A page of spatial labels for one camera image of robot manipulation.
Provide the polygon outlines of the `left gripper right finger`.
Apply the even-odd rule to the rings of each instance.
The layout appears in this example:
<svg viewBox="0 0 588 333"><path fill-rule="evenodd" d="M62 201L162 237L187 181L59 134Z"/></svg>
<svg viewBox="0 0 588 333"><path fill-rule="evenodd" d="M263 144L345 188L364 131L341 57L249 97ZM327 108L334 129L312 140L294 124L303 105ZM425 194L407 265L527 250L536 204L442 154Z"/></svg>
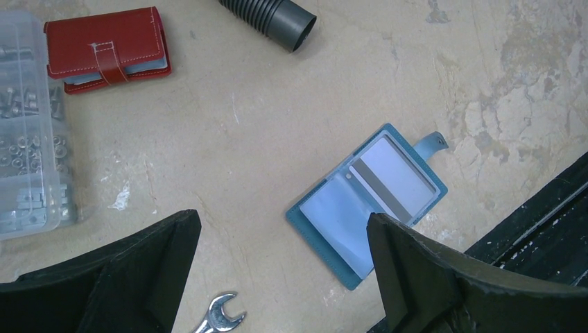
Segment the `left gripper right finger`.
<svg viewBox="0 0 588 333"><path fill-rule="evenodd" d="M587 289L481 262L387 214L367 237L391 332L586 332Z"/></svg>

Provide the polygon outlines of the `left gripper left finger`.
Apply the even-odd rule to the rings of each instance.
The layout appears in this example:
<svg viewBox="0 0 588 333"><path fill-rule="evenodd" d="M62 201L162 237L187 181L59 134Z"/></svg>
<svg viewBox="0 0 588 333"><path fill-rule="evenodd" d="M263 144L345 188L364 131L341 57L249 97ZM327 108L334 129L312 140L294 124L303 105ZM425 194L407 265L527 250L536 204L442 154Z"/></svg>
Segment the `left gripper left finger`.
<svg viewBox="0 0 588 333"><path fill-rule="evenodd" d="M2 332L170 332L201 231L183 210L1 285Z"/></svg>

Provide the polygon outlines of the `blue leather card holder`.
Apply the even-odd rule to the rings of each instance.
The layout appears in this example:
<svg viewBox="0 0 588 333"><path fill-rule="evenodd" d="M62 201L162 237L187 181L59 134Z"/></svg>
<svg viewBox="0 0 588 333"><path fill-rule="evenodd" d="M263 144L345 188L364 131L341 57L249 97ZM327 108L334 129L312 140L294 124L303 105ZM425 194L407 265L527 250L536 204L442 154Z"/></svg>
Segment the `blue leather card holder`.
<svg viewBox="0 0 588 333"><path fill-rule="evenodd" d="M350 291L355 290L374 269L366 231L370 215L389 214L379 209L349 167L373 141L384 135L398 145L440 192L437 200L414 223L404 223L410 228L416 225L448 192L427 161L449 145L439 132L432 132L410 145L390 123L383 124L286 211L288 222Z"/></svg>

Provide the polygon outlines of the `red card case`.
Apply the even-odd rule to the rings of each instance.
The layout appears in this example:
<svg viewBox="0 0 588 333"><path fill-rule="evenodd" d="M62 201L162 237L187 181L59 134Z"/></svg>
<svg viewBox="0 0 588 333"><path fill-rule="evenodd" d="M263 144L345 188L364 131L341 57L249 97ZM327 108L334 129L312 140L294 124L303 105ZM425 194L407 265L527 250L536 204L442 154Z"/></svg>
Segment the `red card case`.
<svg viewBox="0 0 588 333"><path fill-rule="evenodd" d="M67 94L171 74L159 10L152 6L50 21L47 71Z"/></svg>

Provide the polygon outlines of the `silver open-end wrench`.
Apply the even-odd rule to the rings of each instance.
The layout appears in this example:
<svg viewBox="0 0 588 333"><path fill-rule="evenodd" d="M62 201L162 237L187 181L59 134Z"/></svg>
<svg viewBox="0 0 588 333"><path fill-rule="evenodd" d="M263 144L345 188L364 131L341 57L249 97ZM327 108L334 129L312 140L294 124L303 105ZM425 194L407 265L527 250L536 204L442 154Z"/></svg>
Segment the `silver open-end wrench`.
<svg viewBox="0 0 588 333"><path fill-rule="evenodd" d="M191 331L192 333L229 332L238 327L247 316L244 311L237 316L228 316L224 305L237 297L236 291L226 291L215 296L203 316L201 322Z"/></svg>

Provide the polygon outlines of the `clear plastic screw box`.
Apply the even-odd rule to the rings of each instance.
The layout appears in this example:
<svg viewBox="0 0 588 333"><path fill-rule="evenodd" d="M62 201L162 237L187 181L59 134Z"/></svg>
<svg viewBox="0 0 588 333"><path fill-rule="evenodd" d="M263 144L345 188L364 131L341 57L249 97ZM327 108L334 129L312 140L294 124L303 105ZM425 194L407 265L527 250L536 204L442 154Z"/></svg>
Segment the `clear plastic screw box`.
<svg viewBox="0 0 588 333"><path fill-rule="evenodd" d="M1 239L77 221L62 83L47 74L41 21L1 11Z"/></svg>

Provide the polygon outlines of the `black table front rail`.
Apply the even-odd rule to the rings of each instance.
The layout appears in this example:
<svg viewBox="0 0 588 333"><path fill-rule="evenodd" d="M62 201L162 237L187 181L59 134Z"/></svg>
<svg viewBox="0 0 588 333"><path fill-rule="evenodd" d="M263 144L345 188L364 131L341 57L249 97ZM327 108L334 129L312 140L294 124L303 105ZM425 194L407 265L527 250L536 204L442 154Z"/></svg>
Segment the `black table front rail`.
<svg viewBox="0 0 588 333"><path fill-rule="evenodd" d="M520 275L587 289L587 157L460 253ZM391 332L386 316L373 331Z"/></svg>

